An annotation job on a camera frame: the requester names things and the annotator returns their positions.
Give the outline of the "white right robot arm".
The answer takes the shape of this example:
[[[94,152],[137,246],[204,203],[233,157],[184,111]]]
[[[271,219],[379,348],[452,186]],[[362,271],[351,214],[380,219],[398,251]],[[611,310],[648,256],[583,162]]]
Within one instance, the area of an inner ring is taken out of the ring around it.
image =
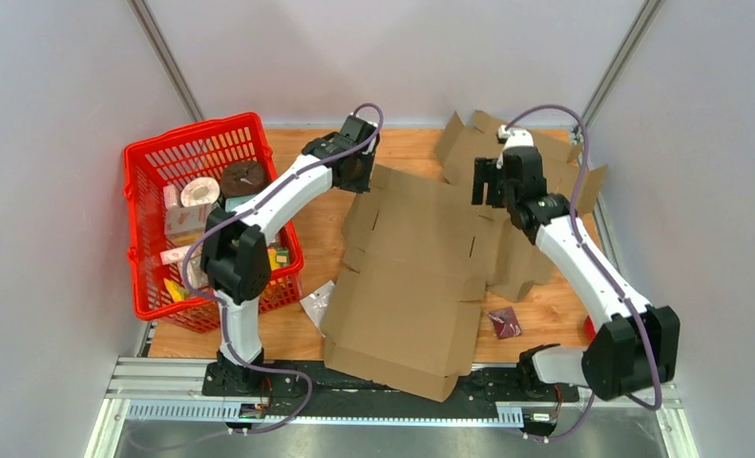
[[[555,384],[584,386],[602,400],[627,397],[656,410],[674,378],[680,318],[656,307],[593,243],[569,199],[547,189],[535,147],[512,147],[473,163],[472,204],[502,208],[512,225],[559,269],[595,329],[583,347],[547,344],[523,352],[516,385],[538,400]]]

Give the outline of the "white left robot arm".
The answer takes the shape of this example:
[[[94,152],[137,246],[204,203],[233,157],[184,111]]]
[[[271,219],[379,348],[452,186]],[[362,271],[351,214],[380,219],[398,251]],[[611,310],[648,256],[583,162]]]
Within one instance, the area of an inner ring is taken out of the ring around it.
[[[301,209],[330,189],[367,191],[381,128],[380,122],[350,114],[339,131],[308,142],[252,199],[210,214],[200,268],[220,311],[220,349],[212,367],[240,395],[258,392],[267,371],[258,320],[272,274],[269,245]]]

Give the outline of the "brown cardboard box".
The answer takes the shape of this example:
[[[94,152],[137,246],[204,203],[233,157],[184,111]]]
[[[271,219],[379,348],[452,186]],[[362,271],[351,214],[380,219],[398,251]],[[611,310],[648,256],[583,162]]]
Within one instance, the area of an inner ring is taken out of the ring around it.
[[[342,233],[325,366],[437,402],[470,372],[486,294],[518,302],[553,270],[504,210],[380,165]]]

